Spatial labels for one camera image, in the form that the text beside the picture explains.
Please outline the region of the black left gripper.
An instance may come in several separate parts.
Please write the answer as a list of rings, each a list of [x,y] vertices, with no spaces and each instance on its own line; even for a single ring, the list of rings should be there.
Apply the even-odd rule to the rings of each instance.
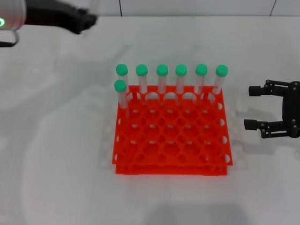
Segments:
[[[98,16],[66,2],[26,2],[26,25],[64,28],[74,34],[90,29]]]

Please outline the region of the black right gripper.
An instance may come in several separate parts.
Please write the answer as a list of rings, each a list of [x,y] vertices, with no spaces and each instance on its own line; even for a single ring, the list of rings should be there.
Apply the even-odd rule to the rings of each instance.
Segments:
[[[246,130],[260,130],[261,138],[300,136],[300,82],[266,80],[261,86],[249,86],[249,96],[272,95],[283,97],[282,120],[275,122],[244,120]]]

